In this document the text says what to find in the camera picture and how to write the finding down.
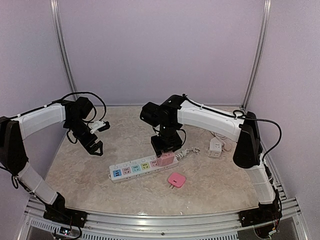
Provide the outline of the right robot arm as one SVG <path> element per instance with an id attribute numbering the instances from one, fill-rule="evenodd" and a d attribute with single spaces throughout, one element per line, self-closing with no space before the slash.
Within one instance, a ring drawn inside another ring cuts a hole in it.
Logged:
<path id="1" fill-rule="evenodd" d="M 151 145 L 158 157 L 182 148 L 185 141 L 178 131 L 183 125 L 214 132 L 235 142 L 233 162 L 247 172 L 258 197 L 256 218 L 266 222 L 271 217 L 280 216 L 282 204 L 265 163 L 267 154 L 263 152 L 258 126 L 259 122 L 267 122 L 278 127 L 278 123 L 259 119 L 252 112 L 219 111 L 196 103 L 185 94 L 174 94 L 160 105 L 148 102 L 142 107 L 139 118 L 153 128 L 159 128 L 151 137 Z"/>

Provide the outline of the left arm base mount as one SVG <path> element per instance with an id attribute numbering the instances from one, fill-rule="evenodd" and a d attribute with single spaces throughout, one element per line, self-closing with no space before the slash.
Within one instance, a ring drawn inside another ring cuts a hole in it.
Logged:
<path id="1" fill-rule="evenodd" d="M 74 227 L 83 228 L 87 220 L 88 213 L 81 210 L 67 208 L 65 212 L 60 212 L 54 209 L 47 209 L 43 214 L 43 218 Z"/>

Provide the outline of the white multicolour power strip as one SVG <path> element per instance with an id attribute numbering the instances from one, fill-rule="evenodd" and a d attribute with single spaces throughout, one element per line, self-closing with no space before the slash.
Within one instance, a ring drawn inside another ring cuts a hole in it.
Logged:
<path id="1" fill-rule="evenodd" d="M 158 166 L 157 156 L 151 155 L 140 159 L 110 165 L 108 177 L 113 183 L 119 183 L 168 170 L 178 165 L 179 161 L 175 157 L 173 163 L 166 166 Z"/>

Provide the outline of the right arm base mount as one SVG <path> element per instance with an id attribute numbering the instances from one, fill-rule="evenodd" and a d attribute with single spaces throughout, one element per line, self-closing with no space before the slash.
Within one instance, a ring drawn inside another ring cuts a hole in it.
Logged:
<path id="1" fill-rule="evenodd" d="M 278 220 L 282 217 L 279 210 L 254 208 L 239 212 L 242 227 L 249 227 Z"/>

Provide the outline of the pink cube socket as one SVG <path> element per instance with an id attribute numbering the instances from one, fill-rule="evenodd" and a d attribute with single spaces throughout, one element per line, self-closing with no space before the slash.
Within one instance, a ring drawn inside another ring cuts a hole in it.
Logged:
<path id="1" fill-rule="evenodd" d="M 156 162 L 158 167 L 167 166 L 172 164 L 175 159 L 175 153 L 173 151 L 163 152 L 159 157 L 157 157 Z"/>

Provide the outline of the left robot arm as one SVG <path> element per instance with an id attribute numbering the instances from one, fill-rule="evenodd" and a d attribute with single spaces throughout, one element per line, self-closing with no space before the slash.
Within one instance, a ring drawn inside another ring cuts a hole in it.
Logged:
<path id="1" fill-rule="evenodd" d="M 65 198 L 53 190 L 31 166 L 27 157 L 24 141 L 31 135 L 55 124 L 72 132 L 75 141 L 93 156 L 103 155 L 103 143 L 96 132 L 110 128 L 103 119 L 88 120 L 95 106 L 87 97 L 68 100 L 66 97 L 48 105 L 0 119 L 0 163 L 2 169 L 12 176 L 14 185 L 21 184 L 31 195 L 40 199 L 50 214 L 63 223 L 70 218 L 70 211 L 65 207 Z"/>

